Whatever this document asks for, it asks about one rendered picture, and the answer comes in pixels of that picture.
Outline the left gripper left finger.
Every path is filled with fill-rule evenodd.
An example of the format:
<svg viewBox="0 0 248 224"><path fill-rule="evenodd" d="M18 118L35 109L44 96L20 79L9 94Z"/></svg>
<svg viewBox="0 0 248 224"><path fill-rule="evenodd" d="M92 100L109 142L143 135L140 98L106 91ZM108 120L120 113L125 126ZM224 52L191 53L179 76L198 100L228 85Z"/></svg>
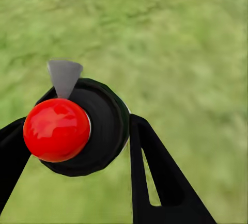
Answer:
<svg viewBox="0 0 248 224"><path fill-rule="evenodd" d="M31 156L23 138L25 119L0 130L0 214Z"/></svg>

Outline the pesticide atomizer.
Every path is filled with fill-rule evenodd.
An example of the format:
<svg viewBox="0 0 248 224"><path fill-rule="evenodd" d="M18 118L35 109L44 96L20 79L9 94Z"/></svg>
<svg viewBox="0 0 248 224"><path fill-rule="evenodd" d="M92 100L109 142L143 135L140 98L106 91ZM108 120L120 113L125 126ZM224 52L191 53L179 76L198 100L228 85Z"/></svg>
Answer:
<svg viewBox="0 0 248 224"><path fill-rule="evenodd" d="M129 138L130 110L106 84L79 78L72 60L46 63L54 86L23 126L27 148L55 173L86 176L109 165Z"/></svg>

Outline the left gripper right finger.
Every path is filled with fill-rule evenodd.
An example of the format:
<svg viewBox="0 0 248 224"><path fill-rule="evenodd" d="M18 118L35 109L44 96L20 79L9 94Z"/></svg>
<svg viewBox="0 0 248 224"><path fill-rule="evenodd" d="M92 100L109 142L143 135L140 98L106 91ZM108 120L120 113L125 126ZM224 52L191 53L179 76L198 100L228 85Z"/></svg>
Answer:
<svg viewBox="0 0 248 224"><path fill-rule="evenodd" d="M130 113L133 224L216 224L150 123ZM150 204L142 148L162 206Z"/></svg>

